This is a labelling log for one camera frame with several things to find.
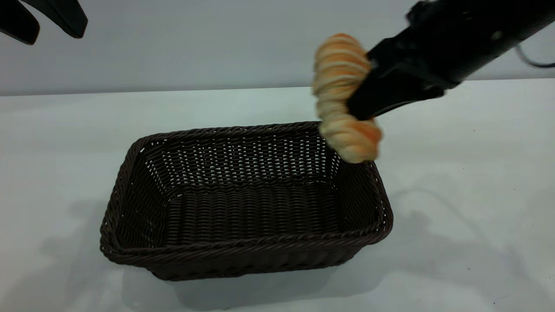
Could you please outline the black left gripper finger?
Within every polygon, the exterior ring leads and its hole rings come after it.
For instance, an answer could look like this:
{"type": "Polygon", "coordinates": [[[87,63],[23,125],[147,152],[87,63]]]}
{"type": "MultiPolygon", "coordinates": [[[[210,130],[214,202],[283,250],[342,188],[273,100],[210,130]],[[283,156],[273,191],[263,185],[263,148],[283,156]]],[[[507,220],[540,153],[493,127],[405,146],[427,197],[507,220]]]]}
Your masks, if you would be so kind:
{"type": "Polygon", "coordinates": [[[0,2],[0,31],[32,46],[39,36],[40,25],[18,0],[0,2]]]}
{"type": "Polygon", "coordinates": [[[24,0],[73,38],[82,38],[88,18],[77,0],[24,0]]]}

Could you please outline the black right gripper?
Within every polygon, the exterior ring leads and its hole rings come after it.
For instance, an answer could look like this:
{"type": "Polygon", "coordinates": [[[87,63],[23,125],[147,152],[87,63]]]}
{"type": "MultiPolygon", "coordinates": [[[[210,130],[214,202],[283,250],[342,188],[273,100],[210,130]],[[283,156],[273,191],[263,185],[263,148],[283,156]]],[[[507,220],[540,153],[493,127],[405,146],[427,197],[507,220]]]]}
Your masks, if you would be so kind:
{"type": "Polygon", "coordinates": [[[347,99],[367,120],[444,96],[554,21],[552,0],[422,0],[408,26],[368,52],[374,68],[347,99]]]}

